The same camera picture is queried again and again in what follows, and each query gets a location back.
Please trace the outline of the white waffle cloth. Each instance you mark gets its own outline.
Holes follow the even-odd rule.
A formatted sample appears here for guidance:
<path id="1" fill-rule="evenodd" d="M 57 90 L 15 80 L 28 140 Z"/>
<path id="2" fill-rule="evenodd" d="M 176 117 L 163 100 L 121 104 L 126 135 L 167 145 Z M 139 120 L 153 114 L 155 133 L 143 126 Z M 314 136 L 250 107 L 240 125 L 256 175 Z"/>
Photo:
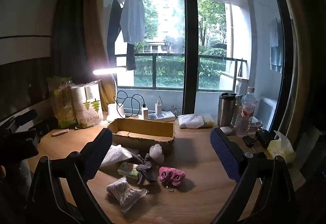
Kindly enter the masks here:
<path id="1" fill-rule="evenodd" d="M 136 149 L 124 148 L 121 145 L 112 145 L 105 155 L 100 167 L 126 161 L 138 153 L 139 151 Z"/>

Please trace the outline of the cotton swab pack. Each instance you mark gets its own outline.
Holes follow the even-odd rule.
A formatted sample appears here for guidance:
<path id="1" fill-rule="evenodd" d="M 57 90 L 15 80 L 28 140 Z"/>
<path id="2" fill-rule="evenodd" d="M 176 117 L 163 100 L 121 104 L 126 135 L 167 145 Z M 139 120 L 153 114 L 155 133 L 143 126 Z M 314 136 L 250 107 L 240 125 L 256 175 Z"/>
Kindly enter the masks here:
<path id="1" fill-rule="evenodd" d="M 119 204 L 122 213 L 127 213 L 131 207 L 145 197 L 149 191 L 145 188 L 135 189 L 127 181 L 126 176 L 119 178 L 114 183 L 106 186 L 107 193 L 114 196 Z"/>

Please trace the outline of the bubble wrap piece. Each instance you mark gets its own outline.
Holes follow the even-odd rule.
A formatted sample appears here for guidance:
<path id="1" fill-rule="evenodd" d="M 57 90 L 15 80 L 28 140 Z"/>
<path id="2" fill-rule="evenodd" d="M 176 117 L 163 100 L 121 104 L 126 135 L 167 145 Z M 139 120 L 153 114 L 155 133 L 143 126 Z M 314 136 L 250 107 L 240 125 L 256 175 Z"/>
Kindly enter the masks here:
<path id="1" fill-rule="evenodd" d="M 163 164 L 165 157 L 160 144 L 151 146 L 149 149 L 149 155 L 157 164 Z"/>

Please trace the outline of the pink plush toy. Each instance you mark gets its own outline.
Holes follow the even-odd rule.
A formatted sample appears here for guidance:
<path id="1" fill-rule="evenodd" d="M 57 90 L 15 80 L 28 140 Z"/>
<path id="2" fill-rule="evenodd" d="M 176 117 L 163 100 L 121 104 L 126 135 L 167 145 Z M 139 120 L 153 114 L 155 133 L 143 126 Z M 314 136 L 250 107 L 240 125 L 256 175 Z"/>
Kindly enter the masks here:
<path id="1" fill-rule="evenodd" d="M 183 170 L 173 167 L 159 168 L 159 181 L 167 185 L 179 187 L 183 182 L 186 174 Z"/>

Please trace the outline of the black keys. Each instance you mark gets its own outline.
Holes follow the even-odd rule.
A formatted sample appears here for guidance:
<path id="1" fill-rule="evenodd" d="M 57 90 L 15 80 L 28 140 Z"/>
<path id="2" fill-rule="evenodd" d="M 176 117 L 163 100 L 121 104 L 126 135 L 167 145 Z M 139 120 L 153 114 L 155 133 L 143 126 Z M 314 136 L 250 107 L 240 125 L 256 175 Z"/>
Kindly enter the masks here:
<path id="1" fill-rule="evenodd" d="M 256 141 L 258 140 L 258 138 L 255 136 L 255 137 L 250 137 L 248 135 L 246 136 L 243 136 L 242 137 L 242 140 L 244 141 L 245 145 L 248 147 L 248 148 L 253 148 Z"/>

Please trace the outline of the white earbud case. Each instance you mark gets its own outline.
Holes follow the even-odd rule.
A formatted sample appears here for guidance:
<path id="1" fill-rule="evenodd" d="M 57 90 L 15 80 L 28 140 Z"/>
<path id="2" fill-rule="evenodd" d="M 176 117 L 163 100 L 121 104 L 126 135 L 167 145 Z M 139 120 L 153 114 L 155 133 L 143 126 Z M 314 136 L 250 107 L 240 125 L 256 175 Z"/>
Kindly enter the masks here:
<path id="1" fill-rule="evenodd" d="M 220 127 L 220 130 L 225 134 L 225 135 L 233 135 L 233 128 L 231 127 Z"/>

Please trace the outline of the beige folding knife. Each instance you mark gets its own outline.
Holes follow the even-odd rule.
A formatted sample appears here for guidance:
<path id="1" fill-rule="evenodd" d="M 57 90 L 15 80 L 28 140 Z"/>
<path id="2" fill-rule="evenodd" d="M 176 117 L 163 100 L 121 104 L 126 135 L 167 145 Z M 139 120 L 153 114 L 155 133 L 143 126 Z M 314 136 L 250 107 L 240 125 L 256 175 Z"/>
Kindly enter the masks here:
<path id="1" fill-rule="evenodd" d="M 64 135 L 64 134 L 68 133 L 69 131 L 70 131 L 69 129 L 58 130 L 58 131 L 53 132 L 51 136 L 57 137 L 60 135 Z"/>

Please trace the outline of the white desk lamp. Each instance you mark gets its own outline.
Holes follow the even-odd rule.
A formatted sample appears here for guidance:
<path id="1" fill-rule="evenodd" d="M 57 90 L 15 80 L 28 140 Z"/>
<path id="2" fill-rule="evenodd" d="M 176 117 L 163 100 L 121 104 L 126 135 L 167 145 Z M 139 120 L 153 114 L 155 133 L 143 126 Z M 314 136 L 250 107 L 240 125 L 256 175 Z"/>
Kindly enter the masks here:
<path id="1" fill-rule="evenodd" d="M 117 103 L 117 74 L 126 72 L 125 67 L 103 68 L 93 71 L 95 76 L 100 78 L 99 91 L 107 121 L 111 122 L 118 118 L 125 118 L 124 108 Z"/>

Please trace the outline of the steel thermos mug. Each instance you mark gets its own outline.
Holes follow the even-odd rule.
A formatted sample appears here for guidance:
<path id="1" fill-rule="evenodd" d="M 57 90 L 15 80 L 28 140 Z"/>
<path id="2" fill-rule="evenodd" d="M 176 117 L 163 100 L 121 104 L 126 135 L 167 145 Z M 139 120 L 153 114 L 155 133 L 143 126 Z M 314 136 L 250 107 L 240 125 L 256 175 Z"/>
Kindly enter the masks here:
<path id="1" fill-rule="evenodd" d="M 222 93 L 219 96 L 218 103 L 218 127 L 228 127 L 231 123 L 234 113 L 236 94 L 235 93 Z"/>

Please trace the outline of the paper cup package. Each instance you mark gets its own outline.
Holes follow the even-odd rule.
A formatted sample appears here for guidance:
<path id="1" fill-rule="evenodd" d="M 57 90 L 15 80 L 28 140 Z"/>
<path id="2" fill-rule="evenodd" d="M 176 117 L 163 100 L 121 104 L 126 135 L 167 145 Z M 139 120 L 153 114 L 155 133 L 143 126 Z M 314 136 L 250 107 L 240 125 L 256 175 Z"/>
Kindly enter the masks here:
<path id="1" fill-rule="evenodd" d="M 103 121 L 99 81 L 71 87 L 77 127 L 84 129 Z"/>

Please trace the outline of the yellow tissue pack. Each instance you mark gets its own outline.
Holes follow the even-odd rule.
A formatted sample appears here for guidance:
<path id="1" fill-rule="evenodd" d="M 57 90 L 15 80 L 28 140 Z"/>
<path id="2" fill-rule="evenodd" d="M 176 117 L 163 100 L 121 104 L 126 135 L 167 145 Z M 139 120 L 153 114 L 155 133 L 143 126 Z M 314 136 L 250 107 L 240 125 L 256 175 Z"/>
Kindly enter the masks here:
<path id="1" fill-rule="evenodd" d="M 275 158 L 276 156 L 282 156 L 286 164 L 290 164 L 296 158 L 296 153 L 292 147 L 291 142 L 279 131 L 274 131 L 275 138 L 270 141 L 268 145 L 268 152 Z"/>

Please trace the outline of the white plastic packet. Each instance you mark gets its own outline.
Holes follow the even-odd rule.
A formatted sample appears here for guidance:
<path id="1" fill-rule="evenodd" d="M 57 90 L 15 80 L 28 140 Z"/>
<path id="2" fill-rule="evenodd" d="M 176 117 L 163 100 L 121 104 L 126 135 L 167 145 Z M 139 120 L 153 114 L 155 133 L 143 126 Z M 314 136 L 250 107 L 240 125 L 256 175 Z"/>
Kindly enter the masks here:
<path id="1" fill-rule="evenodd" d="M 179 115 L 177 120 L 180 129 L 213 128 L 216 126 L 216 122 L 209 114 Z"/>

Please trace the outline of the blue white box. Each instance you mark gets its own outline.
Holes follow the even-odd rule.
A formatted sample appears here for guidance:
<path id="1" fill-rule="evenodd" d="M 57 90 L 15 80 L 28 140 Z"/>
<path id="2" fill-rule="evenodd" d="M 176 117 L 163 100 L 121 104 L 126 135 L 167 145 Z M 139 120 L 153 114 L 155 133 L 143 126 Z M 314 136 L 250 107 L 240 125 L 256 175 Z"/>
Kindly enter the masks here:
<path id="1" fill-rule="evenodd" d="M 176 119 L 176 116 L 171 111 L 162 111 L 161 114 L 151 113 L 148 115 L 149 120 L 159 122 L 170 122 Z"/>

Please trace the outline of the balcony railing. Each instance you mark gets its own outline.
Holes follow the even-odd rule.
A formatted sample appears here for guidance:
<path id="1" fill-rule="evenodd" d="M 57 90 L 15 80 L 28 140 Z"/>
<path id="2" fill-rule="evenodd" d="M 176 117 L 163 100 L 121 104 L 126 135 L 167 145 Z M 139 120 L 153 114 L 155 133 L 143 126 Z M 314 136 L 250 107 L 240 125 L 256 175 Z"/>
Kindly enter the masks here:
<path id="1" fill-rule="evenodd" d="M 135 70 L 117 74 L 119 87 L 152 90 L 182 90 L 184 87 L 184 54 L 135 54 L 135 65 Z M 235 91 L 237 82 L 246 75 L 246 60 L 199 55 L 197 90 Z"/>

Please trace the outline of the black window frame post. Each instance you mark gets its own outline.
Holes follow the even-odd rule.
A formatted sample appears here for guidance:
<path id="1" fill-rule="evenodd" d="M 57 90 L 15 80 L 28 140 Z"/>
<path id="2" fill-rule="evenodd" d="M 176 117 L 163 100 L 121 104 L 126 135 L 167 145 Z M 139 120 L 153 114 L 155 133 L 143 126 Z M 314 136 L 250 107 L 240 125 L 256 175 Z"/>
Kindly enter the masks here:
<path id="1" fill-rule="evenodd" d="M 198 82 L 198 5 L 197 0 L 185 0 L 185 77 L 183 114 L 195 112 Z"/>

